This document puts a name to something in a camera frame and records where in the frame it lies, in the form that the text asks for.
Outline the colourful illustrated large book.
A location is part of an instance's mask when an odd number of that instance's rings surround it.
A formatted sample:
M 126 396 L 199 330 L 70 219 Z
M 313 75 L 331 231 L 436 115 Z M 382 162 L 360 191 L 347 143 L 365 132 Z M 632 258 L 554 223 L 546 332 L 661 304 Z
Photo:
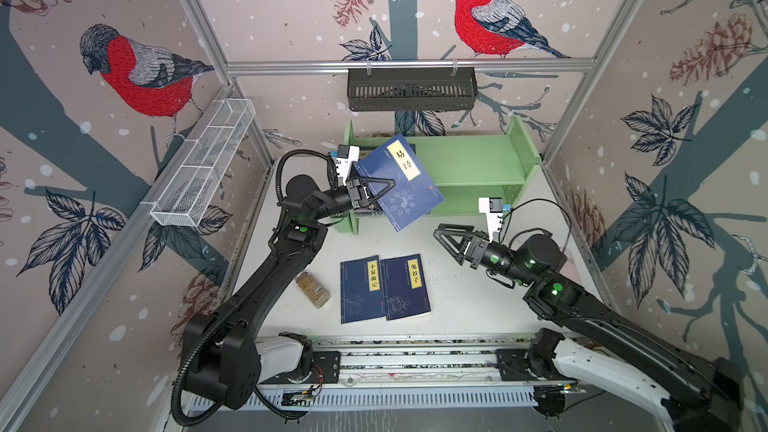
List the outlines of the colourful illustrated large book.
M 382 208 L 380 204 L 376 203 L 361 209 L 355 209 L 353 210 L 353 213 L 358 217 L 368 217 L 386 216 L 387 214 L 391 214 L 391 211 L 388 208 Z

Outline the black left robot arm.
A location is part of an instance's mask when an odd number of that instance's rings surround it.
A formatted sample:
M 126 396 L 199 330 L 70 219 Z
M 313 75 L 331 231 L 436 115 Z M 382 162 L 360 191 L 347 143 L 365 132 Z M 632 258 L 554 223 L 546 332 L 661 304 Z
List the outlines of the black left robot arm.
M 170 402 L 171 416 L 182 427 L 201 424 L 221 407 L 237 410 L 251 396 L 286 421 L 302 417 L 273 405 L 258 385 L 282 373 L 307 376 L 312 368 L 310 340 L 283 333 L 273 342 L 258 342 L 258 333 L 288 285 L 320 252 L 329 228 L 325 218 L 365 208 L 396 185 L 391 178 L 374 177 L 354 177 L 340 185 L 329 154 L 319 156 L 326 164 L 329 190 L 320 190 L 306 174 L 283 181 L 290 158 L 315 154 L 297 149 L 279 160 L 274 177 L 280 215 L 267 258 L 227 301 L 209 314 L 196 314 L 184 328 Z

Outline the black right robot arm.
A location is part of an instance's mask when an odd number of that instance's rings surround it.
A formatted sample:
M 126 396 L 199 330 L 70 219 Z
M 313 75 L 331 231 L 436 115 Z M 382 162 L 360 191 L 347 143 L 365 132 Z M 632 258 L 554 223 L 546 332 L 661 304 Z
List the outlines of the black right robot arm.
M 540 329 L 525 363 L 536 378 L 587 382 L 653 414 L 675 431 L 737 431 L 744 411 L 742 377 L 725 358 L 709 361 L 632 323 L 561 274 L 567 257 L 550 231 L 532 228 L 514 249 L 501 240 L 506 219 L 483 232 L 440 224 L 434 238 L 460 265 L 483 268 L 551 322 L 606 349 L 600 354 L 561 332 Z

